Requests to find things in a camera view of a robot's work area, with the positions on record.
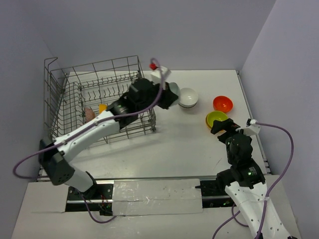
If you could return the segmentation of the white patterned bowl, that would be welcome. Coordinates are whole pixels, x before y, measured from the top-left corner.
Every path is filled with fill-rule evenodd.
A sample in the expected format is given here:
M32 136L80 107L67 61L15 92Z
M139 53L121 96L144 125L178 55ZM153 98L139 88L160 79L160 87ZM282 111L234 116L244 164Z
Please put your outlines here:
M192 108L198 102L198 93L191 88L182 88L180 90L179 105L183 108Z

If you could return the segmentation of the yellow-orange bowl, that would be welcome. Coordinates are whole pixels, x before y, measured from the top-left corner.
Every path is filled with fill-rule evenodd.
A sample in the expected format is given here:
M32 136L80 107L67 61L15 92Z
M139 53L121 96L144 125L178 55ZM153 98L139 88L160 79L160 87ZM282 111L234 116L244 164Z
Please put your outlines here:
M103 111L107 110L107 105L105 104L99 104L99 114L101 114Z

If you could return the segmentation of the pink speckled bowl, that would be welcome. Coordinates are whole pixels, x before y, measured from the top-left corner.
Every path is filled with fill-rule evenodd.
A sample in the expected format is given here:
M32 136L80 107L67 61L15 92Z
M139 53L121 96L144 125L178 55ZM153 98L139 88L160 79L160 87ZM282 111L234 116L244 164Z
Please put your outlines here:
M96 117L94 111L91 108L85 108L84 114L85 114L85 123L90 122Z

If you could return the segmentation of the light blue ribbed bowl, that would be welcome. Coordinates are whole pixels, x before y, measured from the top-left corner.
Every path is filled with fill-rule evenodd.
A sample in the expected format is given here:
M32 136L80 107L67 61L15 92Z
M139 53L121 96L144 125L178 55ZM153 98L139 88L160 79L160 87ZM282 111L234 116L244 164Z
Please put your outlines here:
M175 82L170 82L168 85L169 85L170 90L171 90L175 95L177 95L177 96L179 97L179 96L180 96L180 88L179 88L179 86L177 85L177 83L175 83Z

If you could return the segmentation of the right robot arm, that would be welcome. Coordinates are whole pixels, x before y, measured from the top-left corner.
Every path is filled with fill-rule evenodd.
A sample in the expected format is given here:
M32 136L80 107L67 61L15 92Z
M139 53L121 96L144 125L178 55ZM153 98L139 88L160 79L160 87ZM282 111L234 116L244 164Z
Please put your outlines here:
M225 144L231 166L217 174L216 188L220 194L233 200L253 238L291 239L293 236L285 228L270 198L270 192L286 171L268 186L261 168L252 158L251 137L265 125L255 119L248 119L245 127L240 127L232 119L214 121L211 133L224 131L218 140Z

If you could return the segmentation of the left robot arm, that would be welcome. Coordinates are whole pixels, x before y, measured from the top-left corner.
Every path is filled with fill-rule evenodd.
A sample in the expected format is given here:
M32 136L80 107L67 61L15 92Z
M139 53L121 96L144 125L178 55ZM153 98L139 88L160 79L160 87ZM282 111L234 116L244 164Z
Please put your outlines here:
M85 198L93 198L97 194L95 179L70 162L98 140L135 122L143 110L154 106L167 110L179 103L179 97L180 89L174 82L165 83L161 90L159 84L139 78L93 120L54 140L43 138L39 143L38 161L54 186L65 184L77 189Z

